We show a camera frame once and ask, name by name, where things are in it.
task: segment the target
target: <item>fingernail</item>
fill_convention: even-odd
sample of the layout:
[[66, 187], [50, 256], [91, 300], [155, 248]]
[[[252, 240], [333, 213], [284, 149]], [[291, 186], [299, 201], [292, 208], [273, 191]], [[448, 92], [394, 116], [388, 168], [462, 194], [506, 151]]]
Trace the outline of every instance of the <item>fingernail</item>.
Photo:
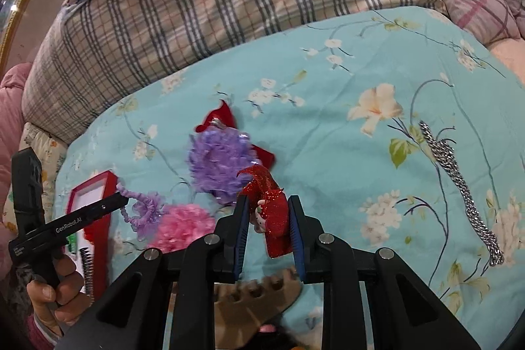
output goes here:
[[42, 290], [42, 293], [44, 294], [44, 297], [46, 297], [47, 299], [53, 298], [53, 288], [51, 286], [46, 286]]

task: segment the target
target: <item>human hand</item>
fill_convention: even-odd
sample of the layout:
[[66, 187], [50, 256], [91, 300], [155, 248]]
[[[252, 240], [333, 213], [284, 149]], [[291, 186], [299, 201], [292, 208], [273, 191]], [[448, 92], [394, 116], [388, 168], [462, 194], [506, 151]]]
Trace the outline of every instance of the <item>human hand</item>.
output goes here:
[[[74, 265], [70, 257], [63, 256], [60, 258], [54, 268], [59, 276], [64, 277], [56, 290], [49, 285], [33, 280], [27, 285], [27, 293], [31, 299], [35, 316], [49, 330], [61, 336], [62, 331], [57, 320], [69, 326], [73, 325], [90, 306], [91, 298], [80, 292], [84, 286], [84, 278], [76, 271], [77, 266]], [[47, 304], [53, 301], [61, 305], [54, 311], [54, 316], [47, 307]]]

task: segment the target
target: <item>green object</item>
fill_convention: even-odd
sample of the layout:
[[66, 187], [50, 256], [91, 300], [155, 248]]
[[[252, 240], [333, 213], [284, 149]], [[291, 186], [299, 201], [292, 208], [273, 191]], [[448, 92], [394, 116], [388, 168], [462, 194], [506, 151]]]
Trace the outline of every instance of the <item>green object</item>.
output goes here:
[[77, 234], [73, 233], [67, 237], [67, 249], [71, 254], [77, 253]]

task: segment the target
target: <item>bed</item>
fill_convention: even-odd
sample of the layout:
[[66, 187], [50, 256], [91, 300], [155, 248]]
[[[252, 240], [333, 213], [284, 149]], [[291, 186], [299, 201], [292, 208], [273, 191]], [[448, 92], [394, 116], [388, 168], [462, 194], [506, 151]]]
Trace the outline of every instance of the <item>bed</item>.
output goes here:
[[[300, 195], [306, 214], [357, 248], [393, 248], [484, 350], [496, 349], [525, 298], [521, 3], [66, 0], [22, 99], [47, 144], [69, 145], [50, 215], [107, 169], [130, 191], [188, 203], [191, 185], [177, 184], [191, 182], [189, 136], [224, 99], [254, 144], [275, 153], [277, 182]], [[419, 118], [457, 143], [482, 219], [507, 254], [503, 266], [488, 267]], [[207, 194], [195, 203], [215, 219], [229, 213]], [[113, 280], [146, 243], [119, 213], [111, 224]], [[266, 258], [261, 236], [249, 234], [246, 279], [291, 264]], [[322, 291], [305, 286], [282, 320], [312, 349], [321, 306]]]

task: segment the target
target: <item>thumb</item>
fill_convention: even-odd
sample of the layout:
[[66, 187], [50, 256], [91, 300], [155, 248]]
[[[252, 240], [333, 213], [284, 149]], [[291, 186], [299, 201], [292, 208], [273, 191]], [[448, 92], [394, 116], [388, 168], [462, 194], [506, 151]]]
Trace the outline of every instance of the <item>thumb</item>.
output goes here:
[[40, 319], [40, 322], [55, 334], [62, 335], [57, 320], [47, 307], [47, 304], [56, 298], [54, 289], [45, 283], [33, 280], [27, 285], [27, 294], [30, 297], [35, 316]]

